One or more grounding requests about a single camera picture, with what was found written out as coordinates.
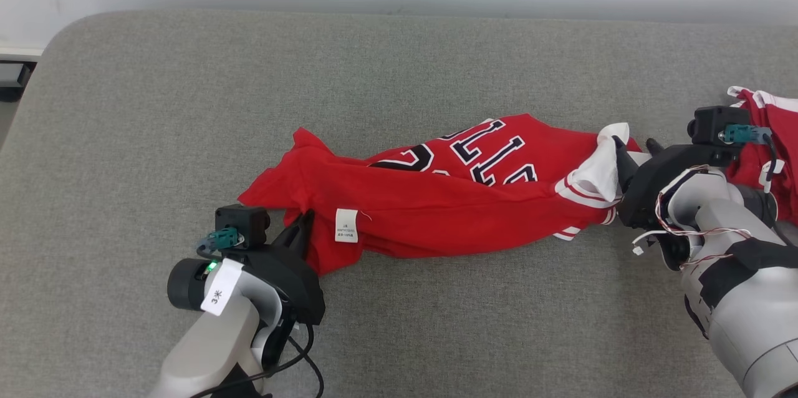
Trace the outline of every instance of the floor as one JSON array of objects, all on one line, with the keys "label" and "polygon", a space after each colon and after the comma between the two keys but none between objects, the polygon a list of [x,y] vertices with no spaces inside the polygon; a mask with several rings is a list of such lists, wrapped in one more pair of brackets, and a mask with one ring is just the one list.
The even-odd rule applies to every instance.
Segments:
[{"label": "floor", "polygon": [[19,102],[0,102],[0,148],[2,148],[2,143],[6,140],[8,128],[11,128],[11,120],[14,119],[18,104]]}]

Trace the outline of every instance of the basketball jersey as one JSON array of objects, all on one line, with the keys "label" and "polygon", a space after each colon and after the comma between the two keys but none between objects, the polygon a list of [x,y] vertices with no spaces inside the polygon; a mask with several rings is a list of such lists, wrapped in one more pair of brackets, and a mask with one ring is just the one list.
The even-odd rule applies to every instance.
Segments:
[{"label": "basketball jersey", "polygon": [[[751,124],[769,127],[778,159],[784,160],[781,173],[773,176],[770,192],[778,202],[778,220],[798,225],[798,192],[795,179],[798,170],[798,99],[776,97],[765,91],[732,86],[729,95],[741,101],[740,106],[751,114]],[[764,163],[771,159],[767,145],[746,144],[740,160],[729,166],[726,176],[730,182],[761,190],[760,173]]]},{"label": "basketball jersey", "polygon": [[612,136],[553,128],[529,114],[485,120],[366,160],[337,157],[309,131],[241,194],[245,205],[315,211],[308,263],[319,274],[362,250],[397,258],[505,250],[609,224],[620,199]]}]

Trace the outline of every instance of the red fabric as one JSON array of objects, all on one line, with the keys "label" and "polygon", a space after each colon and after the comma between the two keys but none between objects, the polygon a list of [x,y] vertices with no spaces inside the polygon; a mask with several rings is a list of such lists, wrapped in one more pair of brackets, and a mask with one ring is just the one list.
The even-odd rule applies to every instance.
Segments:
[{"label": "red fabric", "polygon": [[[798,192],[795,185],[798,174],[795,166],[798,162],[798,100],[773,97],[767,93],[755,97],[754,94],[749,89],[740,91],[738,99],[744,100],[741,108],[750,111],[753,125],[766,126],[773,131],[776,154],[784,160],[784,170],[773,176],[770,190],[779,204],[778,219],[798,225]],[[759,177],[762,166],[768,161],[770,150],[767,145],[746,144],[740,160],[729,166],[727,177],[734,184],[761,190]]]},{"label": "red fabric", "polygon": [[[453,148],[458,142],[466,160]],[[596,145],[595,134],[553,128],[522,114],[362,161],[335,156],[299,129],[291,151],[239,201],[287,208],[287,224],[300,211],[314,210],[307,260],[320,275],[357,262],[364,249],[397,258],[505,250],[555,233],[572,238],[591,223],[611,221],[616,201],[586,195],[567,179]],[[639,150],[633,140],[630,148]],[[425,153],[433,154],[428,165]],[[415,160],[424,171],[378,167],[419,168],[410,166]],[[534,166],[536,178],[526,165]],[[338,208],[359,211],[358,242],[334,241]]]}]

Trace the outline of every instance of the care label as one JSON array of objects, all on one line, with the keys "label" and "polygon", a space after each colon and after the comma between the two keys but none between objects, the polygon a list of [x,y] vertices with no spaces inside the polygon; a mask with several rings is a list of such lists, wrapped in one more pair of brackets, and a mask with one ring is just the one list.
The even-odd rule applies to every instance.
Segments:
[{"label": "care label", "polygon": [[357,242],[357,225],[355,224],[357,210],[337,210],[335,212],[335,241]]},{"label": "care label", "polygon": [[236,284],[239,282],[243,266],[240,262],[229,259],[222,260],[222,265],[219,266],[219,271],[216,272],[216,276],[213,278],[211,287],[208,288],[208,293],[205,294],[205,299],[203,299],[200,309],[215,316],[221,315],[233,295]]}]

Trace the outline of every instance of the white baseboard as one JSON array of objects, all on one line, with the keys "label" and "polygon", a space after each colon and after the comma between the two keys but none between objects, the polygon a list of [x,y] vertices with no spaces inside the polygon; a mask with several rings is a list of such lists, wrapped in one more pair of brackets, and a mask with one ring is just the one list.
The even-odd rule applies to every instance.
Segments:
[{"label": "white baseboard", "polygon": [[38,62],[43,49],[15,49],[0,47],[0,61]]}]

